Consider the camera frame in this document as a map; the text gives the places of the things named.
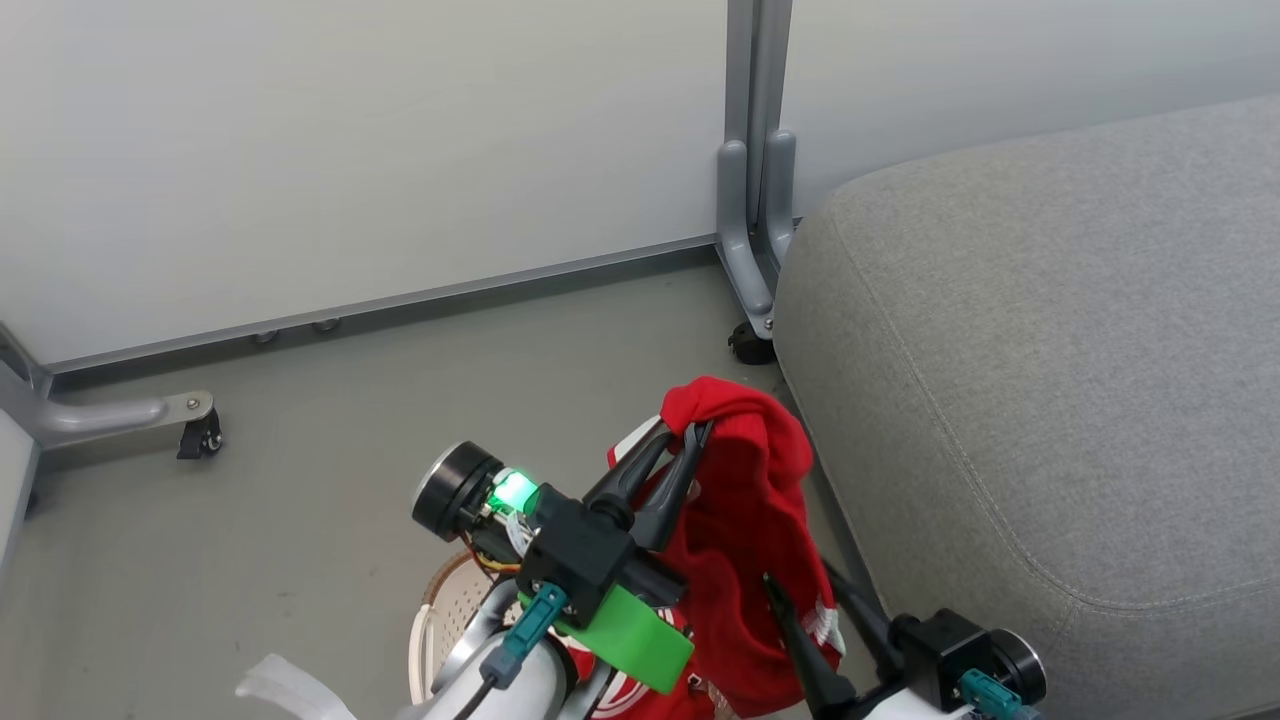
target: mesh basket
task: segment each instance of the mesh basket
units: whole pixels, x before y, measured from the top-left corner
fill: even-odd
[[[471,560],[468,552],[452,557],[428,583],[426,592],[422,593],[422,607],[413,619],[413,629],[410,633],[408,684],[413,705],[431,697],[431,682],[454,643],[462,637],[480,602],[489,594],[490,587],[493,580]],[[512,605],[507,610],[507,624],[513,624],[521,612],[518,603]],[[559,633],[557,637],[566,644],[577,646],[575,641]],[[739,720],[719,691],[709,683],[707,689],[712,702],[716,703],[714,720]]]

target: gray floor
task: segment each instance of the gray floor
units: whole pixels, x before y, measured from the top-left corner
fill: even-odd
[[[268,652],[362,720],[390,717],[408,702],[422,588],[458,550],[410,520],[430,461],[470,438],[580,493],[675,384],[713,374],[785,392],[776,366],[733,361],[737,322],[723,272],[701,260],[72,393],[207,388],[227,447],[184,464],[168,433],[46,456],[44,503],[0,587],[4,717],[287,717],[232,693]]]

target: green light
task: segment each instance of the green light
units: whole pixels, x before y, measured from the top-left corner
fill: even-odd
[[[489,498],[489,505],[495,509],[498,506],[503,506],[521,512],[527,512],[525,503],[529,502],[529,498],[532,497],[535,492],[538,492],[538,486],[534,484],[534,480],[530,480],[520,470],[512,470],[493,488],[493,496]]]

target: metal bracket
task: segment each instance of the metal bracket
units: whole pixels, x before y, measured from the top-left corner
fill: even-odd
[[[44,393],[44,370],[3,325],[0,346],[6,360],[0,363],[0,409],[42,450],[201,420],[214,410],[214,396],[202,389],[97,405],[54,402]]]
[[[746,143],[721,145],[716,158],[716,251],[760,340],[773,337],[773,295],[764,283],[746,231]]]
[[[791,247],[795,223],[791,215],[791,191],[795,187],[796,133],[776,129],[764,141],[764,229],[769,237],[773,265],[782,260]]]

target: white strap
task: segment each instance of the white strap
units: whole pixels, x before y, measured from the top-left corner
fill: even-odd
[[[431,606],[424,605],[408,632],[408,697],[413,705],[431,700],[433,664],[435,661],[435,623]]]
[[[236,696],[279,705],[298,720],[356,720],[324,683],[274,652],[244,674]]]

